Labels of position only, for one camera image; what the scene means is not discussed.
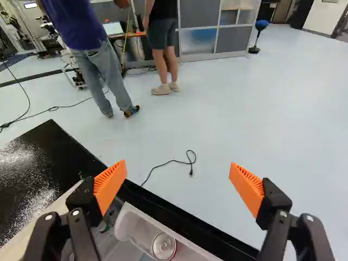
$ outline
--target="blue shirt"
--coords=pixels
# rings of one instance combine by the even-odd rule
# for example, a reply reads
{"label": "blue shirt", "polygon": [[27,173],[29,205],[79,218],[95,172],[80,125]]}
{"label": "blue shirt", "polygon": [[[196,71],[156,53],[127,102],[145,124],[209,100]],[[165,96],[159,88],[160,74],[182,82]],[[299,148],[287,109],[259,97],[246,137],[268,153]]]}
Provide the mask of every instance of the blue shirt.
{"label": "blue shirt", "polygon": [[107,38],[89,0],[41,0],[41,4],[69,48],[96,49]]}

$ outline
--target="shoe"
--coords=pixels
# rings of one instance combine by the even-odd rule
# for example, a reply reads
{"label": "shoe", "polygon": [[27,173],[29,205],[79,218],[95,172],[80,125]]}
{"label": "shoe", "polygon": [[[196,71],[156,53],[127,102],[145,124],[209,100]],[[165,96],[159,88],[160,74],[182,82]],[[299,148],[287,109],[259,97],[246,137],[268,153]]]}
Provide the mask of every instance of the shoe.
{"label": "shoe", "polygon": [[170,93],[168,84],[161,84],[159,87],[151,89],[152,95],[167,95]]}
{"label": "shoe", "polygon": [[138,111],[140,110],[140,106],[134,106],[133,109],[128,110],[128,111],[124,111],[123,114],[125,115],[126,119],[129,119],[130,117],[132,117],[134,114],[136,114]]}
{"label": "shoe", "polygon": [[174,91],[174,92],[179,92],[179,91],[180,91],[179,86],[178,86],[178,84],[177,84],[176,82],[171,82],[171,83],[169,84],[169,88],[170,88],[172,91]]}
{"label": "shoe", "polygon": [[105,113],[104,114],[107,118],[112,118],[112,117],[114,117],[114,112],[113,111],[111,111],[111,112],[109,112],[109,113]]}

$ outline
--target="black countertop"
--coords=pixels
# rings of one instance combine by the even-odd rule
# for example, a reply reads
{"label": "black countertop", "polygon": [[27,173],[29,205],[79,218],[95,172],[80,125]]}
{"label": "black countertop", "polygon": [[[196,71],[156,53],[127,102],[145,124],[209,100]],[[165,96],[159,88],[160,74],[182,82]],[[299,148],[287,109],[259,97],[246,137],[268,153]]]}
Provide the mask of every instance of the black countertop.
{"label": "black countertop", "polygon": [[[81,177],[106,166],[49,120],[0,149],[0,246]],[[125,180],[117,197],[222,260],[255,260],[258,250]]]}

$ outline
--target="man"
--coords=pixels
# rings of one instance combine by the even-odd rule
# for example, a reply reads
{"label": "man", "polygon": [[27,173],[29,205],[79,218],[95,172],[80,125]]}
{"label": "man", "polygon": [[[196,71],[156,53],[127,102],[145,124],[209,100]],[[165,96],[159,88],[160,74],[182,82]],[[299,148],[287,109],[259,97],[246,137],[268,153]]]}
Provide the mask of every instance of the man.
{"label": "man", "polygon": [[98,22],[89,0],[37,0],[38,6],[52,21],[64,43],[70,48],[76,63],[100,111],[108,118],[113,109],[103,93],[100,75],[116,97],[125,118],[137,113],[121,76],[120,62],[103,26]]}
{"label": "man", "polygon": [[[145,0],[143,20],[152,55],[161,80],[159,87],[153,88],[153,95],[166,95],[170,91],[179,91],[178,63],[175,55],[175,29],[178,18],[177,0]],[[172,82],[167,82],[167,66],[163,55],[169,61]]]}

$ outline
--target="metal can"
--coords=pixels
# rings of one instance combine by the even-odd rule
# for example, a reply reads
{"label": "metal can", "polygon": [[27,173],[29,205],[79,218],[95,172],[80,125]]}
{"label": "metal can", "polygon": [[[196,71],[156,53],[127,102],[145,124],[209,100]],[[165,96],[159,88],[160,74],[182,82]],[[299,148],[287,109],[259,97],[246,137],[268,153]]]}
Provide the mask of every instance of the metal can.
{"label": "metal can", "polygon": [[175,238],[160,232],[152,242],[152,256],[157,261],[170,261],[176,253],[177,244]]}

